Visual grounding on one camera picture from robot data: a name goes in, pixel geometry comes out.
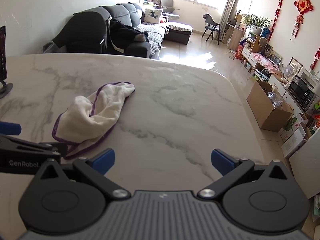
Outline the black dining chair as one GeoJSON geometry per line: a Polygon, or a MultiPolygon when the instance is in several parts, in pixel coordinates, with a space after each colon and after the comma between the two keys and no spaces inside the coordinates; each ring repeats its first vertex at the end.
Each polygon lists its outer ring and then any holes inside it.
{"type": "Polygon", "coordinates": [[[202,18],[205,20],[205,23],[206,23],[207,25],[205,26],[205,30],[204,30],[204,32],[203,32],[203,34],[202,34],[201,37],[204,37],[204,35],[206,34],[206,32],[207,32],[208,30],[210,30],[211,33],[209,34],[209,36],[208,36],[207,39],[206,39],[206,42],[207,42],[210,37],[211,37],[212,40],[213,40],[213,39],[214,39],[214,33],[217,33],[217,45],[219,45],[219,44],[220,44],[220,34],[221,34],[220,24],[217,23],[217,22],[215,22],[215,21],[213,20],[213,18],[211,17],[210,14],[204,14],[204,15],[202,15],[202,18]]]}

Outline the deer print cushion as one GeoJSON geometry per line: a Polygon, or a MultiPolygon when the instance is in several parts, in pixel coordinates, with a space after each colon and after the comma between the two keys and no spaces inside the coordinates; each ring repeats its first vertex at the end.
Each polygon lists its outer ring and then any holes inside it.
{"type": "Polygon", "coordinates": [[[162,9],[148,9],[145,10],[144,21],[148,23],[159,24],[161,22],[162,9]]]}

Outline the wooden desk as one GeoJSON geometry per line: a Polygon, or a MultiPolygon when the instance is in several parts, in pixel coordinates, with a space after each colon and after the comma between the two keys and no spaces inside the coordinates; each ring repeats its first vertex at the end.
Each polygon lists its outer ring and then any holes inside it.
{"type": "Polygon", "coordinates": [[[239,43],[245,35],[246,29],[238,28],[234,24],[228,23],[226,25],[225,33],[222,42],[227,46],[229,50],[236,51],[239,43]]]}

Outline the white printer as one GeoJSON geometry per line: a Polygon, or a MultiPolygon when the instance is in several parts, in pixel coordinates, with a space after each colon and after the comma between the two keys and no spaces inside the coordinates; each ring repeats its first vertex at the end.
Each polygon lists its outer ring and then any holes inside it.
{"type": "Polygon", "coordinates": [[[317,96],[319,96],[320,83],[314,75],[302,67],[298,72],[298,76],[313,90],[315,94],[317,94],[317,96]]]}

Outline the dark ottoman checkered top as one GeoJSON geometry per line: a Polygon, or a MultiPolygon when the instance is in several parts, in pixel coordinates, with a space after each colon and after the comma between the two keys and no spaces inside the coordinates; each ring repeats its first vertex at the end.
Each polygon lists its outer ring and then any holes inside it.
{"type": "Polygon", "coordinates": [[[168,22],[166,27],[168,29],[168,33],[164,36],[165,40],[183,45],[187,45],[189,43],[189,38],[193,33],[191,25],[178,22],[168,22]]]}

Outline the white towel purple trim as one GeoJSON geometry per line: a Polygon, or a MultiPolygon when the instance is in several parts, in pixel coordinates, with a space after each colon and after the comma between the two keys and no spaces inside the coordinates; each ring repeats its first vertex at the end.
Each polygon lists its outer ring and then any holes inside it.
{"type": "Polygon", "coordinates": [[[126,99],[135,92],[129,82],[107,83],[88,97],[77,96],[53,126],[52,137],[67,145],[66,160],[102,143],[119,120],[126,99]]]}

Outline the low white tv cabinet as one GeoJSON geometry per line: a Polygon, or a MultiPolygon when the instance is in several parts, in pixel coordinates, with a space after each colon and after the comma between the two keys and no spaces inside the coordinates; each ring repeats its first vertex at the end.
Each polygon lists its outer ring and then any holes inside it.
{"type": "Polygon", "coordinates": [[[289,95],[287,86],[296,74],[295,65],[284,65],[267,38],[249,32],[248,37],[240,43],[243,46],[240,60],[248,72],[258,81],[268,83],[292,107],[298,105],[289,95]]]}

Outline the grey office chair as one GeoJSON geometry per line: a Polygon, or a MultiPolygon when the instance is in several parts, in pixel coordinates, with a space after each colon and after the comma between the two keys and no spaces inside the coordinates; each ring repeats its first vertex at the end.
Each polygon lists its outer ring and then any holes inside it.
{"type": "Polygon", "coordinates": [[[163,10],[163,15],[167,16],[169,21],[178,20],[180,16],[175,14],[174,0],[161,0],[161,9],[163,10]]]}

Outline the potted green plant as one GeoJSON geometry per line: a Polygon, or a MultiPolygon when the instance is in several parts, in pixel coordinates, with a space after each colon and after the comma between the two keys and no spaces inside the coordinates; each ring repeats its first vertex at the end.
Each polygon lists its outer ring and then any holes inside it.
{"type": "Polygon", "coordinates": [[[253,28],[253,33],[260,35],[264,28],[269,28],[272,20],[268,17],[259,17],[255,14],[247,14],[242,17],[242,23],[247,28],[253,28]]]}

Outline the framed picture on cabinet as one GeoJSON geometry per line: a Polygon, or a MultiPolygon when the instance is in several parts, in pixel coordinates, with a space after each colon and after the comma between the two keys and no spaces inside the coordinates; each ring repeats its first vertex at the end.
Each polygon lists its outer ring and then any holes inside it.
{"type": "Polygon", "coordinates": [[[293,73],[297,74],[303,65],[300,62],[298,62],[294,57],[292,57],[289,62],[289,66],[293,68],[293,73]]]}

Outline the black jacket on sofa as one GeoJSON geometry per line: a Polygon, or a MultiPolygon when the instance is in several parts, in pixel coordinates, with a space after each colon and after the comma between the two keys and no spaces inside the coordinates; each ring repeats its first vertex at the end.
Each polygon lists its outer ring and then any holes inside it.
{"type": "Polygon", "coordinates": [[[134,43],[148,42],[148,33],[141,32],[129,25],[120,23],[112,17],[106,21],[108,39],[112,47],[119,53],[125,53],[125,50],[134,43]]]}

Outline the small white desk fan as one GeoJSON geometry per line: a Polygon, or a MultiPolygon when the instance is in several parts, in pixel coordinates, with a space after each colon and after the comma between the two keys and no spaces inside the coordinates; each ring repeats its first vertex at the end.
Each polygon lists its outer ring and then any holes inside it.
{"type": "Polygon", "coordinates": [[[282,72],[283,72],[283,77],[287,81],[289,81],[289,79],[291,79],[291,77],[293,77],[295,74],[295,68],[291,65],[286,65],[285,67],[282,68],[282,72]]]}

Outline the cardboard box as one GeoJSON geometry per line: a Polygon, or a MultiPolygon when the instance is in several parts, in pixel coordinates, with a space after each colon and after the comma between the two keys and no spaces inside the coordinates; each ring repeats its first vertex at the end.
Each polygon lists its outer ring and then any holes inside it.
{"type": "Polygon", "coordinates": [[[266,82],[256,80],[247,102],[260,129],[279,132],[293,115],[293,110],[266,82]]]}

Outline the black microwave oven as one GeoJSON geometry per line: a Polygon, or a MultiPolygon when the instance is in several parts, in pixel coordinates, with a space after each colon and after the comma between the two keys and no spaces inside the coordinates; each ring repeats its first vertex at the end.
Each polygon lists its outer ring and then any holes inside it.
{"type": "Polygon", "coordinates": [[[296,100],[300,109],[309,115],[313,112],[315,104],[319,102],[319,97],[298,75],[291,79],[287,90],[296,100]]]}

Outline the pink cloth on cabinet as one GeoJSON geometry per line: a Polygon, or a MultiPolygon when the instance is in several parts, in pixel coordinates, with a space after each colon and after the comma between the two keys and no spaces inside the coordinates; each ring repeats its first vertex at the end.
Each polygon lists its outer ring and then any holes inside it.
{"type": "Polygon", "coordinates": [[[271,74],[282,75],[279,67],[268,58],[264,57],[264,55],[261,55],[260,53],[252,53],[251,56],[253,57],[253,60],[259,63],[263,68],[267,69],[271,74]]]}

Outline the red chinese knot ornament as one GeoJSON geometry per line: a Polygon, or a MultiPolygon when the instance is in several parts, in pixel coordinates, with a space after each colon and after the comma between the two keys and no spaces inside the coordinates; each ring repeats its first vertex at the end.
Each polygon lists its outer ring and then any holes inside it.
{"type": "Polygon", "coordinates": [[[292,35],[293,38],[296,38],[298,33],[299,33],[301,25],[303,25],[304,15],[307,12],[313,11],[314,6],[312,5],[310,0],[296,0],[294,2],[294,5],[298,10],[298,15],[297,15],[297,17],[295,19],[295,23],[293,25],[294,29],[293,29],[291,35],[292,35]]]}

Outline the phone on stand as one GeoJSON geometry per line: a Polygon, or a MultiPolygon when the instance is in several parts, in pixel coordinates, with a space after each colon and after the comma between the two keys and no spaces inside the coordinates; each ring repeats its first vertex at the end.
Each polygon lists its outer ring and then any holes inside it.
{"type": "Polygon", "coordinates": [[[5,52],[5,43],[6,43],[6,26],[2,26],[0,28],[0,35],[1,35],[1,44],[0,44],[0,57],[1,57],[1,72],[0,72],[0,81],[1,81],[1,99],[4,98],[13,88],[12,83],[7,83],[6,79],[8,77],[7,74],[7,62],[6,62],[6,52],[5,52]]]}

